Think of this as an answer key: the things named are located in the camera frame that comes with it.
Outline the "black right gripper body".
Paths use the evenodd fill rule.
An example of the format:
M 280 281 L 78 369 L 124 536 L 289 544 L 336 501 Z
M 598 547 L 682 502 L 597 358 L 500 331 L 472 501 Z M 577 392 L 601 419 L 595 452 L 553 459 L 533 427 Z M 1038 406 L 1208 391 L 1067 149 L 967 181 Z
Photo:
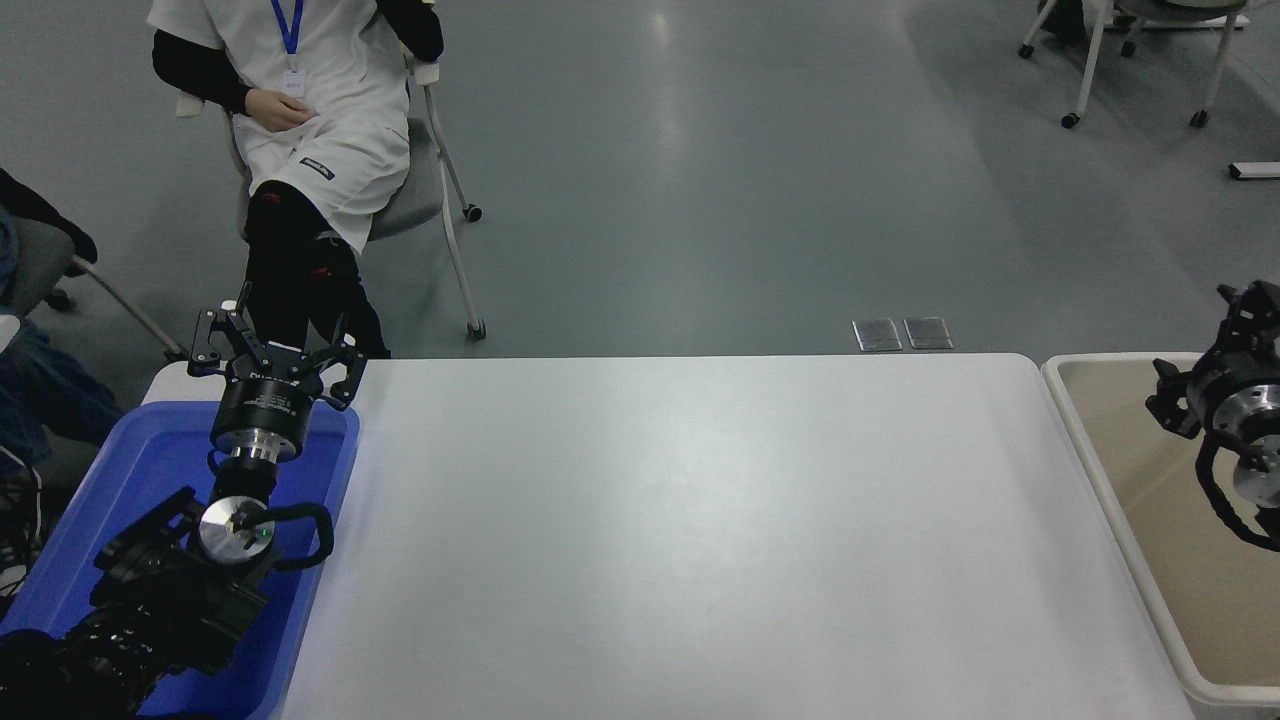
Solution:
M 1188 405 L 1201 430 L 1277 433 L 1277 384 L 1272 348 L 1215 350 L 1190 369 Z

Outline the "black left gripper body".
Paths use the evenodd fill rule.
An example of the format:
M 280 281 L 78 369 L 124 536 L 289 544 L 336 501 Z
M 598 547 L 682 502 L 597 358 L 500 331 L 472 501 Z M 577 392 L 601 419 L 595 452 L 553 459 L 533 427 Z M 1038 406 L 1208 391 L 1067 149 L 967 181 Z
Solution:
M 248 354 L 230 360 L 223 369 L 227 383 L 215 415 L 210 441 L 232 442 L 238 434 L 261 430 L 288 442 L 302 442 L 317 392 L 317 375 L 291 379 L 289 370 L 300 366 L 298 348 L 269 345 L 268 368 L 262 369 Z

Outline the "person's hand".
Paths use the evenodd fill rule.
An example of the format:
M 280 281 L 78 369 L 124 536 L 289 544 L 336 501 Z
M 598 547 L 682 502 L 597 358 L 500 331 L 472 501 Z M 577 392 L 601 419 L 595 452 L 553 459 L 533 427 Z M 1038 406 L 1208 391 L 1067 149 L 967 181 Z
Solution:
M 264 129 L 276 133 L 301 127 L 316 117 L 315 110 L 297 97 L 280 91 L 251 88 L 244 95 L 244 110 Z

